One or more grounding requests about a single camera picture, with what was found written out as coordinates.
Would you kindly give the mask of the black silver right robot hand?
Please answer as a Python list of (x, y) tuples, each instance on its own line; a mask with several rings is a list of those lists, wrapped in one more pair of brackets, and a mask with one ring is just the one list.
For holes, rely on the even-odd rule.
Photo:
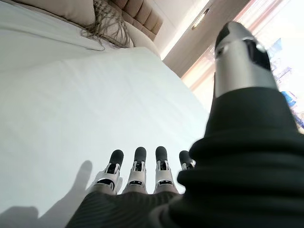
[(143, 192), (135, 166), (126, 192), (114, 193), (123, 154), (68, 222), (69, 228), (301, 228), (304, 136), (279, 92), (267, 51), (240, 23), (228, 22), (215, 44), (214, 93), (205, 135), (180, 153), (174, 192), (159, 147), (157, 192)]

